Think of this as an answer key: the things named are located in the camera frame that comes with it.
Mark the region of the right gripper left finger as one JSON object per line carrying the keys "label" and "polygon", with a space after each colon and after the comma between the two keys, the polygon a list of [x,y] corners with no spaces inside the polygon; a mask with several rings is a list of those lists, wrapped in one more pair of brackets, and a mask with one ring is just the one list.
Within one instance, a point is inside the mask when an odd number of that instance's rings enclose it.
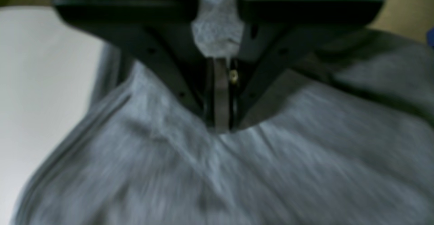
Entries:
{"label": "right gripper left finger", "polygon": [[68,25],[141,61],[214,128],[213,64],[194,41],[199,0],[53,0]]}

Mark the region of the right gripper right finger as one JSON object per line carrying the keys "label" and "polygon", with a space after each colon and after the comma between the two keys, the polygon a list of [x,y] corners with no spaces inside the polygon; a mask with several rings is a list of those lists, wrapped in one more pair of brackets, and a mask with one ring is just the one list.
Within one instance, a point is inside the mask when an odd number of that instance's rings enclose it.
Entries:
{"label": "right gripper right finger", "polygon": [[343,35],[370,24],[384,0],[236,0],[244,23],[231,58],[230,130],[284,69]]}

